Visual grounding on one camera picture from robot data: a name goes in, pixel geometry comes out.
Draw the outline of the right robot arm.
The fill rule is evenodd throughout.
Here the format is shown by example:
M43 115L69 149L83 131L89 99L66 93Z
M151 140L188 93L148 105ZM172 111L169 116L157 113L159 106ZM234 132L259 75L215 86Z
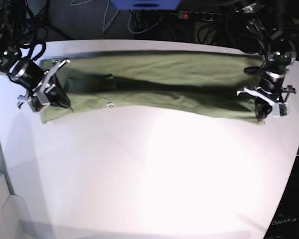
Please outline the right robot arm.
M29 104L33 112L48 106L68 108L70 100L56 73L69 59L56 60L48 69L36 64L46 50L46 39L39 38L41 28L24 0L0 0L0 74L22 86L17 106Z

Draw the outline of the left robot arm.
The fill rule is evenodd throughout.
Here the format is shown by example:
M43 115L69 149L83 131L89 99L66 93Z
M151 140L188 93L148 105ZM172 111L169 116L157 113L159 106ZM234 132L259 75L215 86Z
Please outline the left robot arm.
M226 17L226 31L233 44L238 40L234 33L259 43L258 54L263 61L260 66L247 67L244 73L259 77L253 87L243 87L237 94L254 97L256 117L264 120L269 113L276 117L289 113L287 99L296 89L283 82L288 67L296 59L294 44L283 35L283 5L277 0L234 0L230 4L232 13Z

